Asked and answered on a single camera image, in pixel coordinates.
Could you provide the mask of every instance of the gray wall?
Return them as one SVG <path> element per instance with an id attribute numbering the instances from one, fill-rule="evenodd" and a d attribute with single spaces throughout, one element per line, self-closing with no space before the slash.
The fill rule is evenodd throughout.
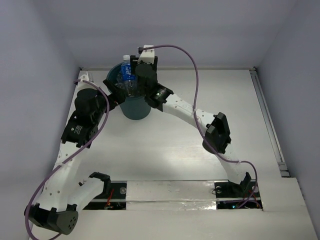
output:
<path id="1" fill-rule="evenodd" d="M 258 67 L 292 176 L 320 237 L 320 1 L 300 0 Z"/>
<path id="2" fill-rule="evenodd" d="M 46 1 L 82 67 L 112 66 L 143 44 L 176 44 L 199 66 L 261 62 L 296 0 Z M 161 66 L 191 66 L 178 50 L 157 51 Z"/>
<path id="3" fill-rule="evenodd" d="M 78 67 L 46 6 L 0 7 L 0 239 L 27 239 L 24 210 L 53 167 Z"/>

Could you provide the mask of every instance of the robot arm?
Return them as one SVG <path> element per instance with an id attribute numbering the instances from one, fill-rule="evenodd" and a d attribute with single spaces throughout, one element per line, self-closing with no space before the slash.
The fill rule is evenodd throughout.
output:
<path id="1" fill-rule="evenodd" d="M 131 56 L 131 71 L 135 74 L 139 90 L 145 95 L 145 101 L 161 112 L 178 117 L 184 122 L 197 128 L 193 105 L 177 96 L 172 90 L 158 83 L 157 63 L 154 49 L 143 50 L 139 48 L 140 57 Z M 235 192 L 246 192 L 251 177 L 243 170 L 231 146 L 230 129 L 227 117 L 219 112 L 218 114 L 208 113 L 201 109 L 195 110 L 200 130 L 206 141 L 215 149 L 216 157 L 226 171 L 228 180 L 232 183 L 232 190 Z M 202 146 L 210 153 L 208 145 L 203 141 Z"/>
<path id="2" fill-rule="evenodd" d="M 81 80 L 90 82 L 87 74 Z M 112 94 L 107 96 L 109 110 L 125 101 L 124 92 L 106 83 Z M 95 197 L 107 198 L 110 176 L 94 172 L 78 185 L 76 173 L 90 145 L 66 164 L 63 162 L 80 147 L 87 144 L 98 131 L 98 124 L 106 112 L 107 103 L 102 94 L 88 84 L 77 84 L 78 94 L 72 113 L 63 131 L 59 155 L 55 167 L 61 168 L 45 183 L 43 191 L 29 211 L 29 220 L 36 226 L 68 235 L 74 229 L 79 212 Z"/>
<path id="3" fill-rule="evenodd" d="M 155 56 L 154 49 L 140 51 L 140 53 L 139 58 L 134 55 L 130 58 L 131 73 L 136 76 L 139 92 L 144 96 L 145 101 L 152 108 L 176 116 L 197 128 L 193 106 L 158 83 L 158 57 Z M 80 79 L 90 81 L 88 75 L 83 75 Z M 107 79 L 103 83 L 112 92 L 107 96 L 111 111 L 123 103 L 126 97 L 123 90 Z M 77 155 L 66 164 L 62 164 L 68 156 L 87 144 L 96 134 L 98 124 L 107 108 L 106 99 L 99 91 L 83 82 L 79 82 L 77 88 L 79 91 L 74 101 L 75 111 L 62 134 L 62 144 L 56 161 L 56 166 L 61 165 L 61 168 L 45 183 L 43 192 L 31 206 L 28 215 L 29 220 L 36 226 L 64 235 L 72 232 L 79 212 L 93 198 L 108 197 L 111 182 L 108 175 L 94 172 L 84 184 L 77 185 L 74 179 L 80 160 L 88 149 L 80 153 L 81 157 Z M 212 114 L 201 109 L 196 109 L 195 113 L 206 141 L 219 153 L 216 156 L 226 171 L 232 190 L 247 192 L 251 181 L 249 173 L 243 171 L 240 164 L 222 159 L 238 161 L 231 146 L 227 117 L 221 112 Z M 205 141 L 202 145 L 211 152 Z"/>

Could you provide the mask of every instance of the plastic cup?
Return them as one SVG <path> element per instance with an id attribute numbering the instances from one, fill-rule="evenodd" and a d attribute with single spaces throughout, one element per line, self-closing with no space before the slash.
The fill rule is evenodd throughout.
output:
<path id="1" fill-rule="evenodd" d="M 106 76 L 108 81 L 116 84 L 117 76 L 121 70 L 121 63 L 114 66 Z M 143 96 L 126 97 L 125 102 L 120 104 L 120 108 L 128 119 L 144 119 L 150 113 L 151 107 L 146 103 Z"/>

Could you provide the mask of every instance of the cable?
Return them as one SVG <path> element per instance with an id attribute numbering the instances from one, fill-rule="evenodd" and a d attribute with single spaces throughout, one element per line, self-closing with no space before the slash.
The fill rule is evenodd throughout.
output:
<path id="1" fill-rule="evenodd" d="M 222 156 L 220 153 L 218 153 L 210 144 L 209 142 L 206 140 L 204 134 L 201 131 L 199 122 L 198 122 L 198 118 L 197 118 L 197 113 L 196 113 L 196 105 L 197 105 L 197 98 L 198 98 L 198 91 L 199 91 L 199 73 L 198 73 L 198 67 L 197 64 L 194 60 L 194 58 L 190 55 L 190 53 L 188 53 L 186 50 L 184 50 L 182 47 L 176 46 L 176 45 L 171 45 L 171 44 L 164 44 L 164 45 L 157 45 L 157 46 L 150 46 L 150 47 L 144 47 L 141 50 L 149 50 L 149 49 L 159 49 L 159 48 L 174 48 L 174 49 L 179 49 L 180 51 L 184 52 L 191 60 L 193 66 L 194 66 L 194 70 L 195 70 L 195 80 L 196 80 L 196 85 L 195 85 L 195 93 L 194 93 L 194 100 L 193 100 L 193 116 L 194 116 L 194 120 L 195 120 L 195 124 L 196 124 L 196 128 L 198 129 L 203 141 L 207 144 L 207 146 L 210 148 L 210 150 L 216 155 L 218 156 L 220 159 L 222 159 L 223 161 L 227 162 L 227 163 L 231 163 L 231 164 L 238 164 L 238 163 L 245 163 L 245 164 L 249 164 L 251 165 L 251 167 L 253 168 L 254 174 L 255 174 L 255 184 L 254 184 L 254 188 L 252 190 L 252 193 L 250 194 L 250 196 L 243 201 L 243 203 L 238 206 L 238 209 L 241 208 L 243 205 L 245 205 L 249 199 L 252 197 L 252 195 L 254 194 L 257 186 L 258 186 L 258 174 L 257 174 L 257 170 L 255 168 L 255 166 L 249 162 L 249 161 L 233 161 L 233 160 L 229 160 L 226 159 L 224 156 Z"/>
<path id="2" fill-rule="evenodd" d="M 258 208 L 262 209 L 261 205 L 258 203 L 257 200 L 248 199 L 248 201 L 246 201 L 246 203 L 248 203 L 248 202 L 255 203 L 258 206 Z M 228 200 L 228 201 L 224 201 L 223 203 L 225 203 L 225 204 L 241 203 L 241 200 Z"/>
<path id="3" fill-rule="evenodd" d="M 102 129 L 104 128 L 104 126 L 106 125 L 106 122 L 107 122 L 107 119 L 108 119 L 108 116 L 109 116 L 109 111 L 110 111 L 110 105 L 109 105 L 109 101 L 108 101 L 108 97 L 107 95 L 104 93 L 104 91 L 101 90 L 101 88 L 99 88 L 98 86 L 96 86 L 95 84 L 93 84 L 92 82 L 89 82 L 89 81 L 86 81 L 86 80 L 75 80 L 74 83 L 78 83 L 78 82 L 83 82 L 83 83 L 86 83 L 86 84 L 89 84 L 90 86 L 94 87 L 95 89 L 97 89 L 105 98 L 105 101 L 106 101 L 106 112 L 105 112 L 105 118 L 101 124 L 101 127 L 99 128 L 99 130 L 95 133 L 95 135 L 85 144 L 83 145 L 82 147 L 80 147 L 74 154 L 70 155 L 66 160 L 64 160 L 62 162 L 62 164 L 66 164 L 68 163 L 72 158 L 74 158 L 75 156 L 77 156 L 82 150 L 84 150 L 86 147 L 88 147 L 92 142 L 93 140 L 95 140 L 95 138 L 101 133 Z M 49 180 L 49 178 L 51 178 L 51 176 L 53 174 L 55 174 L 59 169 L 61 168 L 61 165 L 58 165 L 55 169 L 52 170 L 52 172 L 49 173 L 49 175 L 40 183 L 40 185 L 37 187 L 37 189 L 35 190 L 35 192 L 33 193 L 32 197 L 30 198 L 30 201 L 28 203 L 28 205 L 26 206 L 26 209 L 25 209 L 25 216 L 24 216 L 24 223 L 25 223 L 25 228 L 26 228 L 26 231 L 29 235 L 29 237 L 32 239 L 32 240 L 39 240 L 38 238 L 36 238 L 33 233 L 32 233 L 32 230 L 30 228 L 30 225 L 29 225 L 29 213 L 30 213 L 30 208 L 31 208 L 31 205 L 33 203 L 33 201 L 35 200 L 37 194 L 40 192 L 40 190 L 42 189 L 42 187 L 45 185 L 46 181 Z M 61 233 L 57 234 L 56 236 L 50 238 L 49 240 L 55 240 L 57 239 L 59 236 L 61 235 Z"/>

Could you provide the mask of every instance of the white table surface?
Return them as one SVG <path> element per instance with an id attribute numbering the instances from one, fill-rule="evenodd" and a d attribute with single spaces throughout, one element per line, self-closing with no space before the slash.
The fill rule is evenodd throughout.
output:
<path id="1" fill-rule="evenodd" d="M 106 92 L 102 81 L 107 73 L 91 72 Z M 236 154 L 257 168 L 264 211 L 84 210 L 74 231 L 60 239 L 317 239 L 297 181 L 281 178 L 249 71 L 200 70 L 199 79 L 197 107 L 226 114 Z M 193 102 L 193 70 L 159 70 L 158 81 Z M 69 115 L 74 109 L 72 102 Z M 250 166 L 247 170 L 253 177 Z M 110 112 L 77 178 L 97 171 L 110 175 L 112 181 L 226 179 L 217 158 L 203 149 L 198 131 L 156 109 L 142 120 L 127 119 L 119 107 Z M 54 234 L 38 227 L 33 232 L 40 239 Z"/>
<path id="2" fill-rule="evenodd" d="M 102 81 L 107 71 L 92 71 Z M 232 146 L 239 159 L 252 161 L 260 179 L 281 178 L 256 92 L 247 70 L 202 70 L 198 108 L 226 114 Z M 193 70 L 158 71 L 158 81 L 192 103 Z M 253 176 L 251 167 L 247 169 Z M 142 120 L 126 118 L 117 107 L 94 141 L 79 173 L 101 171 L 113 181 L 222 180 L 226 173 L 218 159 L 202 147 L 198 131 L 180 119 L 152 109 Z"/>

